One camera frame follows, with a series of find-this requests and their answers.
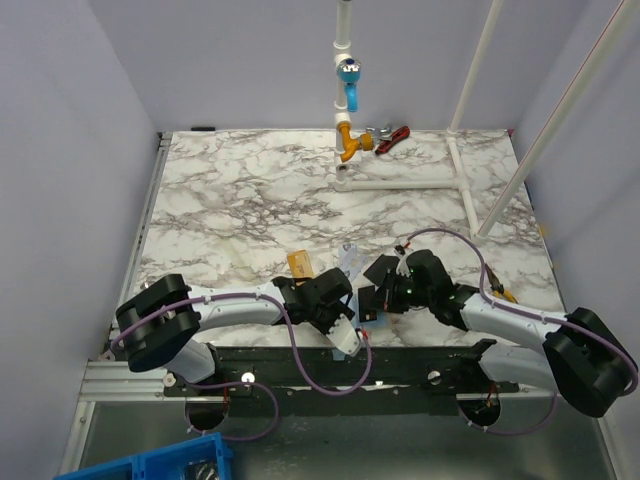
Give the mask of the beige leather card holder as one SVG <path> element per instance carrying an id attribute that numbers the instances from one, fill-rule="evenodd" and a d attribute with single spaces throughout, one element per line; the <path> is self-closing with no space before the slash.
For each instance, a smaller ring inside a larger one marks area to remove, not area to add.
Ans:
<path id="1" fill-rule="evenodd" d="M 382 330 L 389 327 L 389 315 L 386 312 L 371 310 L 365 306 L 365 301 L 356 295 L 350 302 L 350 306 L 355 311 L 351 320 L 354 328 L 369 330 Z"/>

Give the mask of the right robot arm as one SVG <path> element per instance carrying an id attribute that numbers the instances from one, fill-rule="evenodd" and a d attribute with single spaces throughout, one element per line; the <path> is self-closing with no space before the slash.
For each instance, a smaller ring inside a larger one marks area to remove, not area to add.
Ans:
<path id="1" fill-rule="evenodd" d="M 464 362 L 460 379 L 480 392 L 497 382 L 537 386 L 560 394 L 574 409 L 601 418 L 629 387 L 638 369 L 597 314 L 518 308 L 479 288 L 453 281 L 429 250 L 382 255 L 365 271 L 375 287 L 371 308 L 403 314 L 427 309 L 440 323 L 498 338 Z"/>

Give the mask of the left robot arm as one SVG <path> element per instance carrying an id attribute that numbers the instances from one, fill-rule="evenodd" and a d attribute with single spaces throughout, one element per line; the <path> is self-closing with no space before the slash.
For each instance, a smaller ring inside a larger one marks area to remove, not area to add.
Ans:
<path id="1" fill-rule="evenodd" d="M 180 274 L 168 274 L 116 310 L 119 335 L 111 348 L 124 350 L 134 373 L 164 368 L 201 395 L 222 380 L 214 348 L 194 339 L 205 330 L 237 325 L 308 323 L 346 355 L 361 340 L 349 307 L 348 277 L 332 268 L 316 277 L 278 276 L 251 288 L 192 287 Z"/>

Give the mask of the gold card middle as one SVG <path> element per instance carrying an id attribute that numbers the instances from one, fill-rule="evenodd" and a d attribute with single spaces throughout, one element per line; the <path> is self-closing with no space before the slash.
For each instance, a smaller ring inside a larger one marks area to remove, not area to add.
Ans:
<path id="1" fill-rule="evenodd" d="M 306 250 L 298 250 L 287 255 L 287 264 L 292 277 L 296 280 L 311 279 L 315 273 L 309 254 Z"/>

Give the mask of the blue tape piece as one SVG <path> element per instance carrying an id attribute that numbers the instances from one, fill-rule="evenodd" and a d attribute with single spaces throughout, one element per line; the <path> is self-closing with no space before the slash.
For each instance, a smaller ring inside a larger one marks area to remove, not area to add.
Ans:
<path id="1" fill-rule="evenodd" d="M 332 358 L 334 361 L 343 361 L 345 359 L 346 355 L 340 351 L 340 350 L 333 350 L 332 351 Z"/>

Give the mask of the red black pliers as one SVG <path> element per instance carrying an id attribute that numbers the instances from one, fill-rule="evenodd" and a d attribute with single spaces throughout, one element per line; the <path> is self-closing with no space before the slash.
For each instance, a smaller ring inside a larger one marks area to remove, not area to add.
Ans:
<path id="1" fill-rule="evenodd" d="M 383 128 L 367 127 L 365 131 L 372 136 L 376 156 L 387 154 L 398 143 L 407 140 L 411 134 L 408 126 L 393 129 L 391 124 Z"/>

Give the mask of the orange pipe valve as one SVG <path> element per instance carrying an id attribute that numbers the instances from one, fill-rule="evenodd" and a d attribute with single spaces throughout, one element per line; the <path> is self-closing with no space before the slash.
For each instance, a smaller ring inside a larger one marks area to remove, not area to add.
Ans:
<path id="1" fill-rule="evenodd" d="M 373 151 L 375 148 L 373 136 L 365 132 L 358 137 L 351 136 L 351 123 L 341 121 L 337 124 L 336 130 L 342 141 L 343 152 L 340 154 L 342 163 L 346 163 L 353 158 L 357 151 Z"/>

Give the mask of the blue plastic bin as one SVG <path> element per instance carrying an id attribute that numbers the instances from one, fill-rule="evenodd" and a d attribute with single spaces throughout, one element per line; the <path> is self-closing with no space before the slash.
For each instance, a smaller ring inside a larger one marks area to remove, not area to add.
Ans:
<path id="1" fill-rule="evenodd" d="M 125 456 L 56 479 L 224 479 L 232 478 L 233 452 L 220 434 Z"/>

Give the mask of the blue pipe valve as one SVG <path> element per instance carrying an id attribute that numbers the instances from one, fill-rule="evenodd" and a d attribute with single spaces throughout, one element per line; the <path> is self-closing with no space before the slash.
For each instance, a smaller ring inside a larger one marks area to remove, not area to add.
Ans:
<path id="1" fill-rule="evenodd" d="M 349 55 L 341 54 L 335 57 L 335 72 L 337 76 L 337 94 L 335 105 L 355 113 L 359 108 L 357 84 L 361 77 L 361 62 Z"/>

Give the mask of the yellow handled pliers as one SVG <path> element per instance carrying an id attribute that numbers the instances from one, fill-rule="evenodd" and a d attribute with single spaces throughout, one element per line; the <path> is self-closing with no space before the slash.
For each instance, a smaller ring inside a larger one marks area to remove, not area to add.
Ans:
<path id="1" fill-rule="evenodd" d="M 486 272 L 487 280 L 489 281 L 493 295 L 496 298 L 501 298 L 503 300 L 506 300 L 507 302 L 517 304 L 518 301 L 516 297 L 510 290 L 504 287 L 502 281 L 488 264 L 485 265 L 484 270 Z"/>

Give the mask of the aluminium rail frame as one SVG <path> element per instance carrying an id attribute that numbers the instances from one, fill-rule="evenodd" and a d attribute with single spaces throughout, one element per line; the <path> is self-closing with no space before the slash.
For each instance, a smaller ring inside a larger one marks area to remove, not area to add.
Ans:
<path id="1" fill-rule="evenodd" d="M 320 272 L 340 263 L 343 242 L 373 259 L 427 225 L 468 235 L 452 190 L 335 191 L 331 133 L 174 132 L 161 153 L 163 175 L 127 293 L 172 271 L 207 287 L 259 284 L 288 276 L 286 254 L 300 248 Z M 385 160 L 357 159 L 350 179 L 452 176 L 447 134 L 412 137 Z M 504 131 L 472 132 L 458 145 L 484 214 L 515 170 L 511 142 Z M 524 190 L 510 208 L 506 230 L 498 229 L 483 252 L 523 303 L 562 309 Z M 485 337 L 442 326 L 427 313 L 388 317 L 371 332 L 372 343 L 466 346 Z M 81 400 L 95 402 L 82 467 L 189 438 L 186 399 L 164 397 L 163 370 L 131 374 L 124 362 L 103 358 L 88 365 L 82 384 Z M 559 402 L 544 430 L 515 438 L 483 435 L 459 417 L 285 417 L 261 442 L 233 447 L 234 479 L 617 479 L 598 421 L 572 410 Z"/>

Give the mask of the white PVC pipe frame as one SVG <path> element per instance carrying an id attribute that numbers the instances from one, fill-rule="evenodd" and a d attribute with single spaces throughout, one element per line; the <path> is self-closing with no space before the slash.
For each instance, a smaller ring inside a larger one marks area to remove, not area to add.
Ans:
<path id="1" fill-rule="evenodd" d="M 480 221 L 472 198 L 469 177 L 464 169 L 457 137 L 460 132 L 460 122 L 471 97 L 473 87 L 476 84 L 480 67 L 493 38 L 503 5 L 504 3 L 502 1 L 493 1 L 490 4 L 456 108 L 446 130 L 445 141 L 451 155 L 453 175 L 451 177 L 428 178 L 426 180 L 372 181 L 350 179 L 347 174 L 349 169 L 348 162 L 342 163 L 340 160 L 340 154 L 343 152 L 343 148 L 336 126 L 341 121 L 348 121 L 351 123 L 351 136 L 358 137 L 360 135 L 356 136 L 354 134 L 354 127 L 352 126 L 350 117 L 352 113 L 349 113 L 346 109 L 337 108 L 334 101 L 335 180 L 333 181 L 333 187 L 336 191 L 456 190 L 462 199 L 471 237 L 483 240 L 488 236 L 509 202 L 515 197 L 520 186 L 525 183 L 535 163 L 541 158 L 542 153 L 554 138 L 578 99 L 587 90 L 596 73 L 600 70 L 606 55 L 616 45 L 622 33 L 634 17 L 639 14 L 639 3 L 637 1 L 619 2 L 606 25 L 603 27 L 602 32 L 595 40 L 585 59 L 582 61 L 560 99 L 549 114 L 548 119 L 518 164 L 515 173 L 491 207 L 487 218 L 484 221 Z M 351 54 L 351 13 L 352 3 L 350 1 L 339 1 L 337 3 L 336 38 L 333 42 L 334 71 L 335 57 L 337 55 L 346 54 L 353 57 Z"/>

